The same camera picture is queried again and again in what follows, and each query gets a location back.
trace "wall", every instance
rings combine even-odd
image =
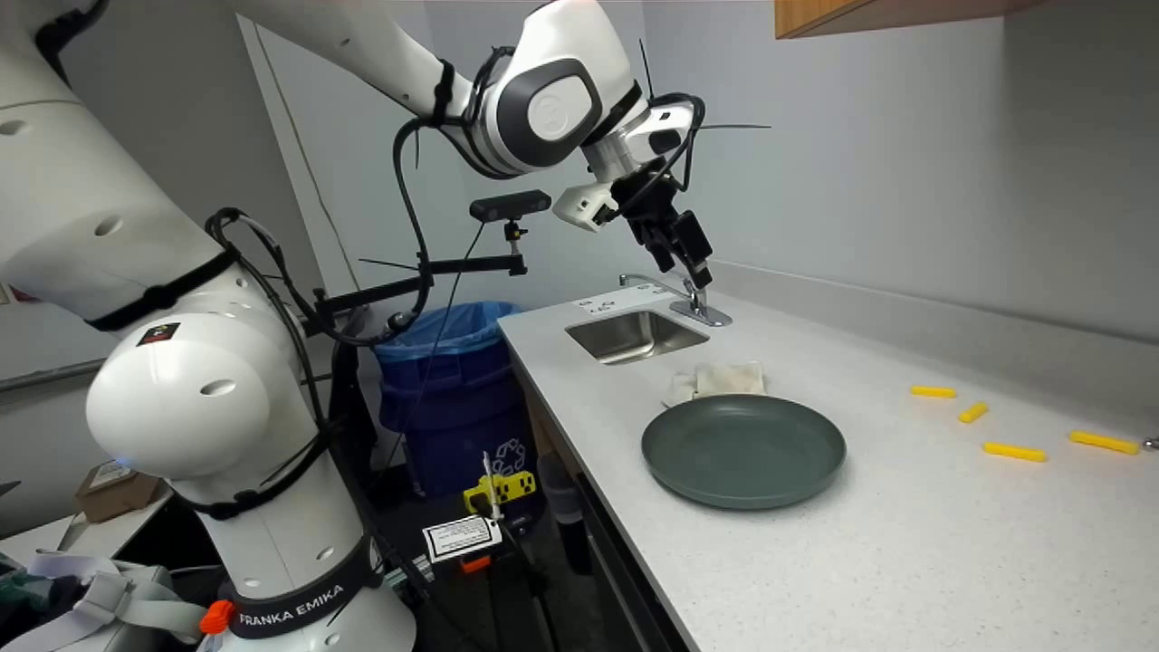
[[[1150,0],[822,42],[770,22],[770,0],[644,0],[661,89],[770,122],[700,149],[728,266],[1159,341]]]
[[[190,218],[247,207],[286,242],[294,272],[318,283],[233,10],[116,0],[65,67],[96,120]],[[5,371],[17,364],[13,349],[0,353]],[[100,459],[83,427],[83,381],[0,394],[0,451],[0,482],[25,477],[0,497],[0,537],[70,512]]]
[[[489,48],[516,42],[530,9],[533,3],[520,0],[405,0],[397,3],[397,22],[462,77],[473,77]],[[644,28],[641,3],[612,0],[605,9],[635,56]],[[353,77],[263,28],[247,27],[247,44],[295,202],[310,230],[327,289],[340,295],[401,281],[405,272],[369,266],[369,256],[411,266],[415,253],[391,177],[391,139],[410,118]],[[434,136],[419,139],[419,164],[415,151],[410,151],[405,164],[434,256],[461,256],[466,249],[473,237],[473,221],[466,218],[472,199],[516,189],[554,195],[586,182],[579,156],[549,174],[506,184],[480,182]],[[619,272],[647,269],[624,225],[597,237],[567,230],[549,214],[530,218],[524,225],[533,232],[524,238],[533,272],[524,281],[466,275],[461,302],[549,305],[609,289]],[[506,253],[501,230],[489,230],[473,253]],[[437,307],[446,295],[450,283],[437,283],[432,305]]]

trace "faucet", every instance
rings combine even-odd
[[[656,285],[656,289],[665,289],[665,295],[676,295],[681,302],[670,305],[676,314],[683,319],[695,319],[701,328],[728,328],[730,314],[710,307],[701,285],[695,285],[690,281],[683,281],[683,289],[672,289],[665,285],[661,281],[652,281],[652,275],[619,275],[619,285]]]

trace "stainless steel sink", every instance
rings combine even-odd
[[[710,341],[656,313],[625,313],[601,322],[579,322],[567,331],[567,337],[605,365],[624,365]]]

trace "cabinet door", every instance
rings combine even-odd
[[[776,0],[776,36],[822,36],[1015,16],[1038,0]]]

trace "trash bin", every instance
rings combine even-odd
[[[514,305],[456,305],[373,349],[382,371],[379,421],[405,434],[419,497],[456,497],[480,474],[524,473],[530,417],[501,319]]]

